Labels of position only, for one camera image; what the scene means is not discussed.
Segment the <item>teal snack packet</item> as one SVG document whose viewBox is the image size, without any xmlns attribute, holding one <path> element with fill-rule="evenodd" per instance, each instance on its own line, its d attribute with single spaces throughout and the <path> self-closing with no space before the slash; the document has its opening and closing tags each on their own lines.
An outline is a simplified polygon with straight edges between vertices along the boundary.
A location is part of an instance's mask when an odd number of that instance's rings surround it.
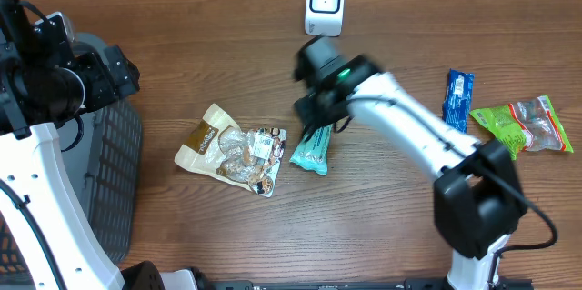
<svg viewBox="0 0 582 290">
<path fill-rule="evenodd" d="M 328 172 L 327 150 L 331 134 L 332 125 L 317 129 L 308 140 L 304 139 L 297 146 L 290 162 L 306 171 L 326 176 Z"/>
</svg>

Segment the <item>beige mushroom snack bag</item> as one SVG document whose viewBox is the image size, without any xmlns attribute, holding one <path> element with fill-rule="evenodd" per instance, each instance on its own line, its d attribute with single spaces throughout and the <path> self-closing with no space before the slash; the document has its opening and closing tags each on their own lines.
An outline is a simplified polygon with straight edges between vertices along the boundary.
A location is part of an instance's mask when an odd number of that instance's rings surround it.
<svg viewBox="0 0 582 290">
<path fill-rule="evenodd" d="M 256 195 L 273 194 L 286 148 L 286 130 L 244 131 L 221 107 L 211 105 L 176 153 L 188 172 L 208 175 Z"/>
</svg>

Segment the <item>blue cookie packet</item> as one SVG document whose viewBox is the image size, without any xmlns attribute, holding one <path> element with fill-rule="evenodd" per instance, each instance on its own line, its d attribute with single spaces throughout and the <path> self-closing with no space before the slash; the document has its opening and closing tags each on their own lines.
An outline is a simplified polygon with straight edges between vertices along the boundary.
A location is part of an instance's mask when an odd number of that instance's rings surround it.
<svg viewBox="0 0 582 290">
<path fill-rule="evenodd" d="M 443 103 L 443 119 L 456 130 L 466 133 L 473 97 L 474 75 L 450 69 L 447 93 Z"/>
</svg>

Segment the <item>green gummy candy bag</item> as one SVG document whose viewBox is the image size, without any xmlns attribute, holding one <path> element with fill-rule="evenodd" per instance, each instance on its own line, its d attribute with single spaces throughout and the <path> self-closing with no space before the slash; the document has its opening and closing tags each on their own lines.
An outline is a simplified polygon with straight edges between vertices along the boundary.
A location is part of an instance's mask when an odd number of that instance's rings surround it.
<svg viewBox="0 0 582 290">
<path fill-rule="evenodd" d="M 512 160 L 523 151 L 574 152 L 547 95 L 531 101 L 474 109 L 470 115 L 507 148 Z"/>
</svg>

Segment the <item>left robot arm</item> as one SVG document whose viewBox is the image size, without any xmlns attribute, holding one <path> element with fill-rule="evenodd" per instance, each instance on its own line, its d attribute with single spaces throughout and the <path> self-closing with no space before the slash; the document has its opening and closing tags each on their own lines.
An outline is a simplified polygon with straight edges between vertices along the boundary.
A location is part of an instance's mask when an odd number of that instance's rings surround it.
<svg viewBox="0 0 582 290">
<path fill-rule="evenodd" d="M 1 213 L 38 289 L 200 289 L 197 271 L 149 261 L 118 268 L 98 243 L 65 170 L 59 126 L 139 89 L 117 45 L 78 34 L 61 13 L 1 0 Z"/>
</svg>

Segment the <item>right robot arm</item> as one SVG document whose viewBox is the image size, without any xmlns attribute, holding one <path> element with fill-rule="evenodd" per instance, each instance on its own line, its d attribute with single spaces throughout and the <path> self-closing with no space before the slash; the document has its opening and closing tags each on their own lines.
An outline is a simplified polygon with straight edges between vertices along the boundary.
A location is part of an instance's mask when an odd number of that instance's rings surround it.
<svg viewBox="0 0 582 290">
<path fill-rule="evenodd" d="M 497 140 L 464 134 L 410 96 L 364 55 L 344 58 L 319 35 L 296 55 L 295 78 L 307 95 L 295 103 L 310 137 L 347 118 L 376 129 L 404 152 L 433 188 L 435 226 L 452 247 L 443 278 L 413 278 L 405 289 L 529 289 L 498 274 L 499 258 L 526 213 L 517 170 Z"/>
</svg>

